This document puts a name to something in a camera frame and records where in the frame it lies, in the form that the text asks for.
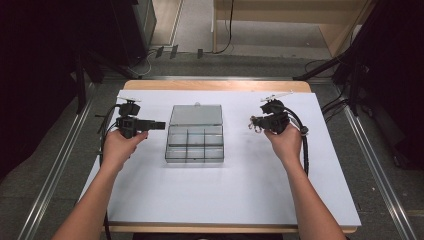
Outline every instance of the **transparent container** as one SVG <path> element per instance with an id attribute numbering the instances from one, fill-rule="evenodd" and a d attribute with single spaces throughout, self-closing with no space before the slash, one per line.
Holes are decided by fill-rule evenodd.
<path id="1" fill-rule="evenodd" d="M 165 159 L 168 163 L 223 162 L 221 106 L 174 106 L 168 128 Z"/>

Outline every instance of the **hand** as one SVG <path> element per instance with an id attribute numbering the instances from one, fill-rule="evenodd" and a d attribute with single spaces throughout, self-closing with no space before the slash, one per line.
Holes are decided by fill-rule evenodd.
<path id="1" fill-rule="evenodd" d="M 281 134 L 265 130 L 265 135 L 271 141 L 275 154 L 281 160 L 286 170 L 292 166 L 302 167 L 300 164 L 300 146 L 302 139 L 296 127 L 292 124 L 288 124 Z"/>
<path id="2" fill-rule="evenodd" d="M 137 133 L 136 136 L 126 139 L 119 130 L 109 132 L 103 149 L 102 168 L 110 168 L 115 172 L 121 171 L 125 161 L 137 148 L 137 145 L 147 138 L 149 132 Z"/>

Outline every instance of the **white board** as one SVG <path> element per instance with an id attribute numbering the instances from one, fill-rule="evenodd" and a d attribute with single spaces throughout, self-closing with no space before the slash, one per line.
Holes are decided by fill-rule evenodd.
<path id="1" fill-rule="evenodd" d="M 263 115 L 264 103 L 259 100 L 271 94 L 278 92 L 122 90 L 120 96 L 142 99 L 139 119 L 165 121 L 167 127 L 174 105 L 222 105 L 225 159 L 224 163 L 166 163 L 167 128 L 151 130 L 118 175 L 109 221 L 297 224 L 281 162 L 266 136 L 248 128 L 252 115 Z M 294 93 L 280 100 L 309 128 L 309 178 L 318 194 L 341 226 L 360 226 L 315 94 Z M 83 192 L 97 171 L 98 162 Z"/>

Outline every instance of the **person's left hand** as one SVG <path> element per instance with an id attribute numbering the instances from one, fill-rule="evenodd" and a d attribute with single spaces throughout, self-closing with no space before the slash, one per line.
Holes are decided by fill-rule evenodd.
<path id="1" fill-rule="evenodd" d="M 103 149 L 102 168 L 109 168 L 119 172 L 124 166 L 125 161 L 137 148 L 137 145 L 147 138 L 149 132 L 137 133 L 136 136 L 126 139 L 119 130 L 109 132 Z"/>

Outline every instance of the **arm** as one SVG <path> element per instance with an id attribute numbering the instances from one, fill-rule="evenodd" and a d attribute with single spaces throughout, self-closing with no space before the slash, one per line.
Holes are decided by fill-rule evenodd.
<path id="1" fill-rule="evenodd" d="M 125 139 L 119 131 L 107 135 L 100 170 L 53 239 L 100 239 L 116 176 L 137 144 L 147 135 L 147 132 L 143 132 L 131 139 Z"/>
<path id="2" fill-rule="evenodd" d="M 296 210 L 299 235 L 308 239 L 343 239 L 340 226 L 331 215 L 300 164 L 300 132 L 289 124 L 283 133 L 277 135 L 265 131 L 272 143 L 275 154 L 287 171 L 290 189 Z"/>

